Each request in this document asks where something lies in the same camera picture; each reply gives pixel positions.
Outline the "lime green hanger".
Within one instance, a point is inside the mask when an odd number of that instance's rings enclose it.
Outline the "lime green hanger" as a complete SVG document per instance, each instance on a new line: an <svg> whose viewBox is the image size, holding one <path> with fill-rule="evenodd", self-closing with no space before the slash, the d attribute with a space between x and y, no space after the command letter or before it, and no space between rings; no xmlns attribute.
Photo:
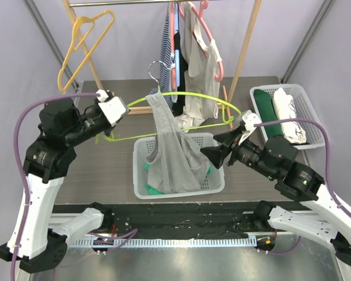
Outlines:
<svg viewBox="0 0 351 281"><path fill-rule="evenodd" d="M153 61L149 64L148 67L148 74L149 76L158 84L158 90L160 90L160 84L159 81L154 78L150 72L151 66L155 63L161 63L160 60L158 61ZM204 99L209 99L209 100L213 100L215 102L217 102L218 105L221 105L222 108L222 119L223 122L221 124L215 124L215 125L203 125L203 126L199 126L199 127L190 127L190 128L183 128L183 130L196 130L196 129L201 129L201 128L210 128L210 127L215 127L215 126L223 126L223 125L230 125L235 117L231 116L231 114L229 115L229 119L225 120L225 113L228 112L228 110L226 109L226 107L229 107L231 109L233 109L234 111L236 111L239 115L242 115L242 112L239 108L237 108L235 105L227 102L226 100L222 100L220 98L215 98L215 97L211 97L205 94L200 94L200 93L195 93L195 92L164 92L162 93L163 96L166 95L184 95L184 96L190 96L190 97L200 97L200 98L204 98ZM146 97L143 98L139 98L138 100L132 101L131 103L129 103L127 106L129 109L131 109L133 111L133 109L144 109L144 107L134 107L134 105L139 104L141 102L147 101ZM144 138L144 137L150 137L150 136L155 136L157 135L157 133L150 133L147 135L138 135L138 136L133 136L133 137L127 137L127 138L119 138L119 139L115 139L114 138L114 134L112 133L111 136L105 136L102 135L103 138L108 141L108 142L118 142L118 141L126 141L126 140L130 140L130 139L137 139L137 138ZM100 141L100 136L101 135L97 135L97 137L95 138L95 144L99 144Z"/></svg>

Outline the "grey tank top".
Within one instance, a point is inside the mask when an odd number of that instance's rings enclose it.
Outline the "grey tank top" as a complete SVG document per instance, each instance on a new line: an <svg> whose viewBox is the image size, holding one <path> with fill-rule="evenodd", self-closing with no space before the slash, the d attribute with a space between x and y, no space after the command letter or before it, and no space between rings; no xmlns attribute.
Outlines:
<svg viewBox="0 0 351 281"><path fill-rule="evenodd" d="M163 194L200 191L211 162L178 125L161 93L146 96L157 135L151 154L147 184Z"/></svg>

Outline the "green tank top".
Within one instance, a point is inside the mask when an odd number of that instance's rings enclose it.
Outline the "green tank top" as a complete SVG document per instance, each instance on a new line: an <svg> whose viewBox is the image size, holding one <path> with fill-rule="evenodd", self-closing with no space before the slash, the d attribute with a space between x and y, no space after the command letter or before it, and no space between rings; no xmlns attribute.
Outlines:
<svg viewBox="0 0 351 281"><path fill-rule="evenodd" d="M146 169L146 171L148 172L149 171L149 167L150 165L148 163L145 163L144 164L144 168ZM208 176L212 171L213 171L214 167L213 165L211 165L206 173L206 176ZM152 188L150 185L146 184L146 188L147 188L147 191L150 195L152 196L155 196L155 195L163 195L163 192L160 192L154 188Z"/></svg>

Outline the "yellow plastic hanger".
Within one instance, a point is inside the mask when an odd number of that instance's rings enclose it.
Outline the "yellow plastic hanger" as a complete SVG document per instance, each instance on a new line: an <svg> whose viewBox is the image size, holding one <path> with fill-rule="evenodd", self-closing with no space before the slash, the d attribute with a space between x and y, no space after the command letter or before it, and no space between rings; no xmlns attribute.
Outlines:
<svg viewBox="0 0 351 281"><path fill-rule="evenodd" d="M89 48L87 46L86 39L90 35L90 33L94 30L96 21L103 18L104 16L108 16L109 18L108 25L100 34L100 36L97 38L93 46ZM61 65L61 69L57 77L57 85L60 92L65 93L68 90L72 82L77 78L78 74L86 64L88 64L91 70L91 73L93 75L93 78L95 80L95 83L98 89L99 90L103 89L101 79L92 61L92 54L94 53L98 45L101 43L105 35L108 33L109 29L112 27L114 21L115 21L115 14L109 9L106 9L103 12L91 18L87 16L74 17L70 46L67 50L67 53L65 55L64 61ZM63 84L63 75L68 65L68 62L70 60L70 57L72 53L75 53L79 49L82 49L84 53L84 58L79 64L79 66L76 68L76 70L72 73L68 81L65 84Z"/></svg>

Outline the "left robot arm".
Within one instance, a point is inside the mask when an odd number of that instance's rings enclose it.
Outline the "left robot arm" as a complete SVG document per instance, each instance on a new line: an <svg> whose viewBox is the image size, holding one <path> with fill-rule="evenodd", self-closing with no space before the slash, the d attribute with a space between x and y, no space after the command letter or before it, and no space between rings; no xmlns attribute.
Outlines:
<svg viewBox="0 0 351 281"><path fill-rule="evenodd" d="M100 203L90 204L60 227L49 227L57 193L76 158L74 148L110 132L129 111L118 97L96 98L89 109L81 114L72 98L45 103L39 114L40 135L19 163L22 205L11 239L0 246L0 258L19 261L27 273L55 269L75 241L92 231L105 234L112 229L112 209Z"/></svg>

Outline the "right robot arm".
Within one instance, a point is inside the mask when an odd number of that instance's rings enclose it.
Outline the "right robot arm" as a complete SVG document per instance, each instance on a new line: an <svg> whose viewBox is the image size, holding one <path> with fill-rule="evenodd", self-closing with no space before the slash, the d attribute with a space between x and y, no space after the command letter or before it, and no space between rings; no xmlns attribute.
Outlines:
<svg viewBox="0 0 351 281"><path fill-rule="evenodd" d="M240 126L234 131L214 135L219 146L201 148L218 169L241 162L276 184L274 188L288 199L315 211L324 220L314 221L261 201L254 211L255 229L280 229L333 246L335 256L351 266L351 206L337 196L327 181L311 167L296 161L298 149L282 136L270 138L264 148L249 140L250 132Z"/></svg>

